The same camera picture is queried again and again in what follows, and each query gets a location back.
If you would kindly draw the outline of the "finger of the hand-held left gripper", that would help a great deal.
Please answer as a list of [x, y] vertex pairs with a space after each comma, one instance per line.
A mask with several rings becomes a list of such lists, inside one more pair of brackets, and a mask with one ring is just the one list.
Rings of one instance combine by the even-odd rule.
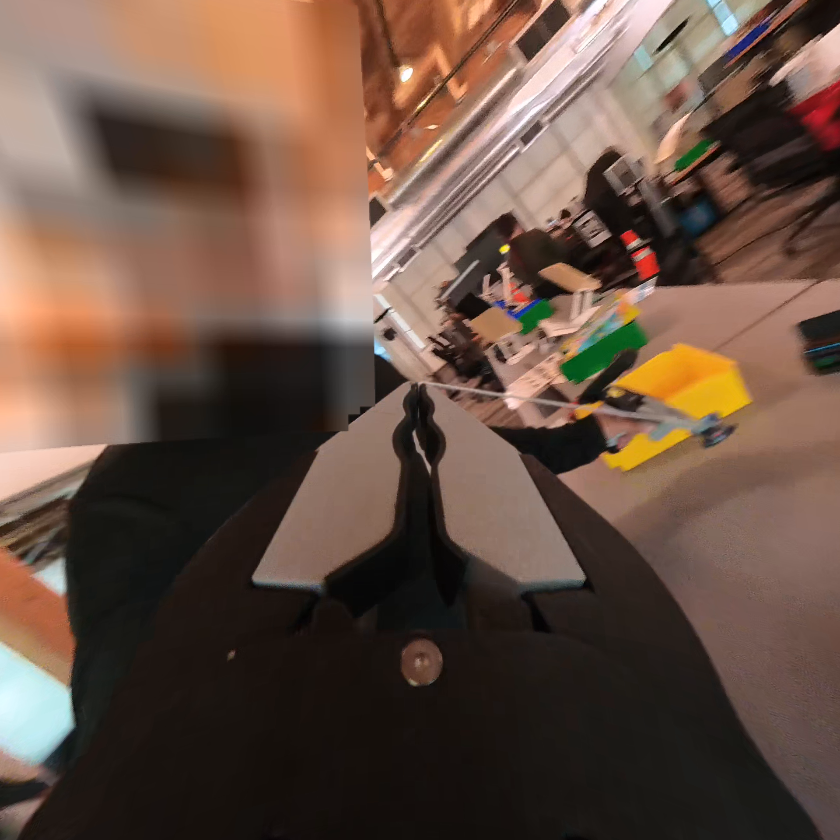
[[661, 402], [645, 401], [634, 414], [636, 419], [653, 426], [646, 435], [654, 442], [659, 442], [675, 432], [703, 436], [716, 427], [715, 414], [694, 418]]

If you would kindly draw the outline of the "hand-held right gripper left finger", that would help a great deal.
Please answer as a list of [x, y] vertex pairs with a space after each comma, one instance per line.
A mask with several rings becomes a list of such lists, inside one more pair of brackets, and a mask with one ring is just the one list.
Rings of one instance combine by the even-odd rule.
[[416, 385], [401, 385], [318, 448], [255, 568], [255, 587], [328, 597], [361, 616], [408, 581], [421, 489], [418, 397]]

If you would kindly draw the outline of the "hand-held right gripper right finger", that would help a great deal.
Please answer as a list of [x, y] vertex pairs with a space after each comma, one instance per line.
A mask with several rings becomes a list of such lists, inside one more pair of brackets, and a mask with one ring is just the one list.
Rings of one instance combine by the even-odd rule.
[[585, 573], [519, 452], [442, 389], [418, 388], [442, 540], [521, 594], [580, 590]]

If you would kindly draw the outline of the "green plastic bin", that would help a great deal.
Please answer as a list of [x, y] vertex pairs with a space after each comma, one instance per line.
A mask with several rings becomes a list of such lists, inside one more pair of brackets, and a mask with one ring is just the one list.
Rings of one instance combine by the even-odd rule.
[[564, 357], [560, 364], [562, 377], [573, 384], [583, 383], [600, 374], [625, 350], [641, 350], [648, 344], [645, 330], [636, 320], [610, 332], [588, 348]]

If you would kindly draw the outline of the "yellow plastic bin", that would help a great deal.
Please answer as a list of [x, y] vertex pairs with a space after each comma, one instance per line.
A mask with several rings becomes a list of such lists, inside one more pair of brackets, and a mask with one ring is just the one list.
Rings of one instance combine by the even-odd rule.
[[681, 343], [628, 372], [612, 390], [652, 398], [695, 419], [730, 417], [753, 402], [736, 362]]

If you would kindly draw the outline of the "colourful printed box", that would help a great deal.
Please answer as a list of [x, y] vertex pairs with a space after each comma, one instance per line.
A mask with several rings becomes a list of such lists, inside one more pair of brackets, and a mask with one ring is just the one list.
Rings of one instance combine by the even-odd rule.
[[591, 315], [563, 345], [563, 357], [572, 358], [633, 322], [639, 314], [634, 295], [616, 297]]

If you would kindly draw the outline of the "orange traffic cone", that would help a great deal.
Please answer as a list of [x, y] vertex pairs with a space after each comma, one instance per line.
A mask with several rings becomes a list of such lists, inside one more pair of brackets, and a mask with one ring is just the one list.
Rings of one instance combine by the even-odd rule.
[[660, 266], [650, 240], [640, 237], [632, 229], [621, 234], [620, 239], [634, 263], [640, 282], [658, 278]]

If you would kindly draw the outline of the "dark box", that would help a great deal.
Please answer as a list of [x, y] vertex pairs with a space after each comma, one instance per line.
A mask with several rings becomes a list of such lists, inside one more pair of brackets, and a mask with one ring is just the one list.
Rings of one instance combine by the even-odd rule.
[[839, 310], [796, 325], [805, 368], [813, 375], [839, 372]]

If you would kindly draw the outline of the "person's black clothing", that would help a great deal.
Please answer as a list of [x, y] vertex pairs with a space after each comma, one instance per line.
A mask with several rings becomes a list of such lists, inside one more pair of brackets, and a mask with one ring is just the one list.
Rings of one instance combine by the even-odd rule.
[[110, 445], [68, 512], [66, 597], [75, 719], [59, 771], [90, 746], [161, 598], [263, 486], [332, 434]]

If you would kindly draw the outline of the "silver ceiling duct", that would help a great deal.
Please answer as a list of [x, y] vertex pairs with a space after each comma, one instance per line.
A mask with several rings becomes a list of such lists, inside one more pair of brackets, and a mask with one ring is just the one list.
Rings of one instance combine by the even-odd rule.
[[405, 269], [441, 229], [546, 132], [571, 148], [577, 138], [606, 137], [611, 119], [602, 90], [631, 44], [612, 18], [586, 39], [545, 47], [526, 66], [506, 70], [376, 200], [371, 228], [374, 280]]

